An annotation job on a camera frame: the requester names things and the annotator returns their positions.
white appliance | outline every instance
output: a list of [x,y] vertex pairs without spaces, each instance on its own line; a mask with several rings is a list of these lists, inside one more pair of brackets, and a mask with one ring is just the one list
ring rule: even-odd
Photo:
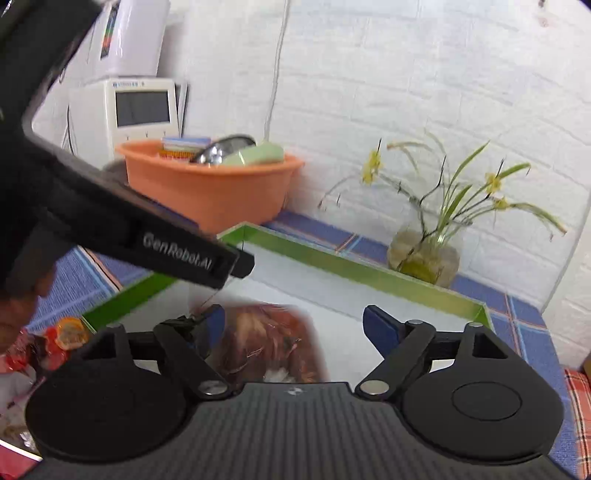
[[84,83],[156,76],[168,0],[109,0],[92,33]]
[[73,153],[104,168],[123,159],[115,152],[123,142],[177,137],[175,88],[172,79],[117,78],[73,89],[67,119]]

circular mount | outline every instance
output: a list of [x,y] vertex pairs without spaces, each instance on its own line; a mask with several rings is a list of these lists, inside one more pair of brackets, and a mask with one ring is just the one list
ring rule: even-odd
[[186,412],[182,391],[116,359],[68,363],[31,397],[27,426],[42,455],[115,462],[163,444]]
[[520,358],[462,358],[402,396],[426,442],[461,458],[507,462],[547,453],[562,423],[560,398]]

green leaf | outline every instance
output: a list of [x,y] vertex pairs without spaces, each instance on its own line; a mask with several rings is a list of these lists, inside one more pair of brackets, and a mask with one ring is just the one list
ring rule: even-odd
[[410,151],[408,150],[408,148],[398,147],[398,149],[408,157],[408,160],[410,161],[410,163],[413,164],[414,171],[418,173],[418,165],[417,165],[417,162],[415,161],[415,159],[413,157],[413,154],[410,153]]
[[551,215],[550,213],[546,212],[544,209],[541,209],[536,205],[532,205],[531,203],[525,202],[511,203],[511,208],[533,213],[542,223],[548,222],[563,235],[566,233],[566,228],[564,228],[562,223],[560,223],[560,221],[554,215]]
[[386,148],[388,150],[396,150],[397,148],[401,148],[401,147],[418,147],[418,148],[424,148],[425,150],[429,150],[429,152],[432,152],[433,149],[431,147],[429,147],[429,145],[427,145],[426,143],[423,142],[390,142],[388,145],[386,145]]
[[504,179],[504,178],[508,177],[509,175],[513,175],[514,173],[517,173],[518,171],[523,170],[524,168],[531,168],[531,164],[527,163],[527,162],[519,163],[519,164],[515,165],[514,167],[503,170],[501,173],[499,173],[497,175],[496,178]]
[[457,176],[462,172],[462,170],[464,168],[466,168],[466,166],[472,161],[474,160],[474,158],[482,151],[486,148],[486,146],[489,144],[489,142],[486,142],[483,146],[477,148],[476,150],[474,150],[474,152],[471,153],[471,155],[468,156],[467,159],[465,159],[462,163],[460,163],[460,166],[457,168],[456,172],[453,174],[452,180],[450,183],[453,183],[454,181],[456,181]]
[[441,151],[441,153],[444,156],[447,155],[445,148],[443,147],[443,144],[441,143],[441,140],[439,140],[435,134],[432,134],[429,130],[425,129],[425,135],[428,136],[431,140],[433,140],[435,142],[435,144],[437,145],[437,148]]
[[445,211],[445,214],[443,215],[443,219],[441,220],[440,227],[447,225],[447,223],[449,222],[450,218],[453,215],[453,212],[456,210],[457,206],[460,204],[460,202],[462,201],[462,199],[464,198],[466,193],[468,193],[468,190],[470,190],[471,188],[472,188],[472,185],[467,185],[464,188],[462,188],[462,190],[460,190],[460,193],[458,193],[456,195],[456,197],[451,202],[450,206]]

plastic bag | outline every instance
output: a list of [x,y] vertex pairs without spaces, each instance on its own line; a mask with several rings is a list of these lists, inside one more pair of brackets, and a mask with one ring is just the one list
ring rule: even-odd
[[228,383],[325,381],[322,355],[302,314],[270,304],[225,311],[226,329],[207,362]]

metal screw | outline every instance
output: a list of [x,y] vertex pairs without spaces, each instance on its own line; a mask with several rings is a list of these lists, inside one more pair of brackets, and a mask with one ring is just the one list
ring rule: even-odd
[[359,389],[367,395],[381,395],[390,390],[390,385],[382,380],[366,380]]
[[228,390],[228,386],[221,380],[206,380],[201,382],[199,390],[206,395],[221,395]]

